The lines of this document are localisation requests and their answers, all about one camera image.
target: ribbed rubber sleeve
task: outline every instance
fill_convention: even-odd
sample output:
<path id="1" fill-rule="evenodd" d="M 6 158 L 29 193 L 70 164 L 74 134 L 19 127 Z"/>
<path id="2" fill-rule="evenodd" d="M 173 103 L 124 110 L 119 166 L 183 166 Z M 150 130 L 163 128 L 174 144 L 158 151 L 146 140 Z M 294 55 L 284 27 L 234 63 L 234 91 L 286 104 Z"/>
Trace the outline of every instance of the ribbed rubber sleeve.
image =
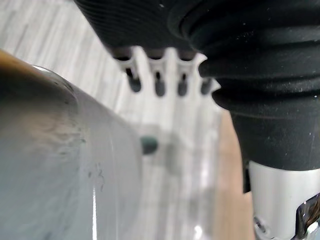
<path id="1" fill-rule="evenodd" d="M 74 0 L 106 47 L 175 47 L 188 43 L 167 27 L 167 0 Z"/>
<path id="2" fill-rule="evenodd" d="M 213 97 L 223 108 L 250 116 L 317 115 L 319 10 L 320 0 L 178 0 L 168 24 L 207 56 L 199 73 L 220 83 Z"/>

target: black rubber tip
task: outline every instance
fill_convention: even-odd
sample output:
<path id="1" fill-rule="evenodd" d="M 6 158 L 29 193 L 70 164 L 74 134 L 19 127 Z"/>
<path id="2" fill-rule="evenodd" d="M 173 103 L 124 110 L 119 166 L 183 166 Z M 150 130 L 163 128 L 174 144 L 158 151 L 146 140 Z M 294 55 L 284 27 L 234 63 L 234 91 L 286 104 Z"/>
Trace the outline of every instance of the black rubber tip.
<path id="1" fill-rule="evenodd" d="M 130 86 L 131 90 L 134 93 L 140 92 L 140 90 L 141 90 L 141 81 L 140 81 L 139 78 L 134 79 L 134 78 L 128 77 L 128 81 L 129 81 L 129 86 Z"/>
<path id="2" fill-rule="evenodd" d="M 141 90 L 141 81 L 139 78 L 134 78 L 131 68 L 126 68 L 125 73 L 128 77 L 129 86 L 134 93 L 138 93 Z"/>
<path id="3" fill-rule="evenodd" d="M 188 91 L 187 75 L 184 73 L 178 83 L 178 95 L 184 97 Z"/>
<path id="4" fill-rule="evenodd" d="M 140 141 L 143 155 L 153 154 L 158 149 L 158 141 L 153 136 L 142 136 Z"/>
<path id="5" fill-rule="evenodd" d="M 212 79 L 211 78 L 204 79 L 201 84 L 201 94 L 207 95 L 211 91 L 211 88 L 212 88 Z"/>
<path id="6" fill-rule="evenodd" d="M 165 82 L 162 80 L 160 72 L 155 73 L 155 93 L 158 97 L 162 97 L 166 93 L 166 85 Z"/>
<path id="7" fill-rule="evenodd" d="M 188 84 L 186 81 L 180 81 L 178 83 L 178 95 L 184 97 L 188 91 Z"/>

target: blurry background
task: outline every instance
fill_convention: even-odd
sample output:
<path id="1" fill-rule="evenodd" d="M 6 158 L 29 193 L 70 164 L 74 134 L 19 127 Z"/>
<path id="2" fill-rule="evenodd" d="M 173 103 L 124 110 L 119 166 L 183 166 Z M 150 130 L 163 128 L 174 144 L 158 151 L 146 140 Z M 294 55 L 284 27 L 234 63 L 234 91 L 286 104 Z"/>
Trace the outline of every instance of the blurry background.
<path id="1" fill-rule="evenodd" d="M 143 51 L 135 48 L 142 90 L 126 76 L 71 0 L 0 0 L 0 48 L 48 68 L 159 141 L 143 161 L 143 208 L 133 240 L 251 240 L 250 193 L 229 114 L 200 94 L 197 64 L 177 94 L 176 53 L 166 51 L 166 93 L 157 97 Z M 200 63 L 203 56 L 197 56 Z"/>

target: white wood floor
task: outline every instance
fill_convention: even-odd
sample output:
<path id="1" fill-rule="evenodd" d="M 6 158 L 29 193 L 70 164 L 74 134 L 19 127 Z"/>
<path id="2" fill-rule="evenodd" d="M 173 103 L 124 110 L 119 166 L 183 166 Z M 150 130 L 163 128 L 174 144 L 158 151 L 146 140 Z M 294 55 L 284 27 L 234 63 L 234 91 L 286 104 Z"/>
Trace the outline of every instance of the white wood floor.
<path id="1" fill-rule="evenodd" d="M 200 94 L 196 70 L 187 95 L 177 96 L 172 49 L 166 53 L 167 92 L 159 98 L 142 50 L 135 50 L 142 91 L 132 93 L 70 0 L 0 0 L 0 19 L 1 49 L 53 70 L 122 116 L 141 135 L 157 137 L 158 151 L 143 159 L 144 208 L 132 240 L 253 239 L 250 197 L 241 194 L 238 184 L 240 159 L 218 161 L 221 109 L 210 95 Z M 228 148 L 223 155 L 228 157 Z"/>

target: gray plastic cylinder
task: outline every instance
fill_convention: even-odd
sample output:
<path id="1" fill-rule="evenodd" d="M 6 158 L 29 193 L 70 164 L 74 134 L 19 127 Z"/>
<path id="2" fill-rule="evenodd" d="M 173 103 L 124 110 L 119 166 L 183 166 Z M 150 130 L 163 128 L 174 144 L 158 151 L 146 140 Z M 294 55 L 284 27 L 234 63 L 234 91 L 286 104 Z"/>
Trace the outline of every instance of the gray plastic cylinder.
<path id="1" fill-rule="evenodd" d="M 141 152 L 92 97 L 0 52 L 0 239 L 128 239 Z"/>

